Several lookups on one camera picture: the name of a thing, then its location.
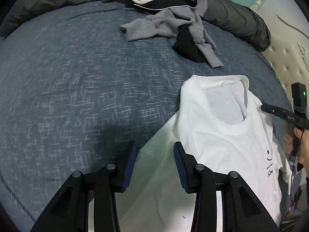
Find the human hand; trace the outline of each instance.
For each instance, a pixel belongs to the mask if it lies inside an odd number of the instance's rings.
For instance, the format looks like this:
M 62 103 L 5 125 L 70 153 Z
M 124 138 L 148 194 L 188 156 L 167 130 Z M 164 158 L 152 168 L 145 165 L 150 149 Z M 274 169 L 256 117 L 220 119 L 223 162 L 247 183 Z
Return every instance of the human hand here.
M 294 134 L 297 138 L 302 138 L 300 141 L 298 162 L 304 166 L 306 174 L 309 177 L 309 130 L 305 130 L 302 135 L 302 130 L 294 128 Z M 286 134 L 284 140 L 284 151 L 290 154 L 293 150 L 293 137 L 291 134 Z

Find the beige headboard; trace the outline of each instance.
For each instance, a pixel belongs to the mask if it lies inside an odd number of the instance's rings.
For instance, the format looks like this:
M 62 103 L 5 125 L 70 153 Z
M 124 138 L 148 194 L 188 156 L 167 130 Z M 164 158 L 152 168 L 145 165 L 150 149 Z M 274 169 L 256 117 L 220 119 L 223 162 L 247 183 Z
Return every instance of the beige headboard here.
M 283 23 L 276 13 L 272 15 L 260 9 L 263 7 L 263 1 L 257 0 L 250 7 L 264 19 L 271 33 L 270 46 L 262 54 L 274 68 L 277 78 L 293 105 L 291 84 L 299 82 L 309 89 L 309 57 L 306 53 L 306 49 L 309 49 L 309 39 Z

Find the black cable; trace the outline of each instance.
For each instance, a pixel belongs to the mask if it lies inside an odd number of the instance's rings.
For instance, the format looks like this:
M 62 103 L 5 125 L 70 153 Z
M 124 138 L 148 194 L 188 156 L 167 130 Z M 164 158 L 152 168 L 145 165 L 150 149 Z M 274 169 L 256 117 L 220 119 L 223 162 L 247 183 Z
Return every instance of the black cable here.
M 294 172 L 294 166 L 295 166 L 295 161 L 296 161 L 296 157 L 299 156 L 300 154 L 300 142 L 302 140 L 302 136 L 300 137 L 299 139 L 299 144 L 298 144 L 298 147 L 297 147 L 297 152 L 298 152 L 298 155 L 295 155 L 295 158 L 294 158 L 294 161 L 293 161 L 293 167 L 292 167 L 292 175 L 291 175 L 291 185 L 290 185 L 290 199 L 291 199 L 291 203 L 293 203 L 293 200 L 292 200 L 292 183 L 293 183 L 293 172 Z M 294 205 L 294 209 L 297 209 L 298 211 L 304 213 L 305 211 L 304 210 L 300 210 L 299 208 L 297 208 L 295 205 Z

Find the mattress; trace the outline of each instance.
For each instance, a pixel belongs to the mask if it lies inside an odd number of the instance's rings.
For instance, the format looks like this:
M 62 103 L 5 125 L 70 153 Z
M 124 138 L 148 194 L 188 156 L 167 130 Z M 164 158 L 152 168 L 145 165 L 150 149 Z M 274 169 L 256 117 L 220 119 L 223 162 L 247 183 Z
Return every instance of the mattress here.
M 262 102 L 291 110 L 275 72 L 248 43 L 207 22 L 212 69 L 180 57 L 175 38 L 128 42 L 120 25 L 145 17 L 90 2 L 40 15 L 0 39 L 0 201 L 21 232 L 75 170 L 96 171 L 129 140 L 142 147 L 177 111 L 193 74 L 245 75 Z M 284 122 L 274 118 L 281 144 Z

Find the silver bolt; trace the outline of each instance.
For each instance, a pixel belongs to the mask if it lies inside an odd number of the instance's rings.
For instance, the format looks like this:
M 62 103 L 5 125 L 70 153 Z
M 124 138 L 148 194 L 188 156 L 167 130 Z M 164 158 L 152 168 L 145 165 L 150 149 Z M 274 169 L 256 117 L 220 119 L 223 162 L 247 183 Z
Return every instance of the silver bolt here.
M 204 170 L 205 167 L 202 164 L 197 164 L 195 168 L 201 171 L 201 170 Z
M 233 178 L 237 178 L 239 176 L 239 174 L 235 171 L 232 171 L 230 172 L 230 175 L 233 177 Z
M 115 164 L 108 164 L 108 165 L 106 166 L 106 169 L 107 169 L 107 170 L 113 170 L 113 169 L 115 169 L 115 168 L 116 168 Z
M 80 177 L 80 175 L 81 175 L 80 171 L 75 171 L 75 172 L 72 173 L 72 176 L 74 178 L 78 178 L 78 177 Z

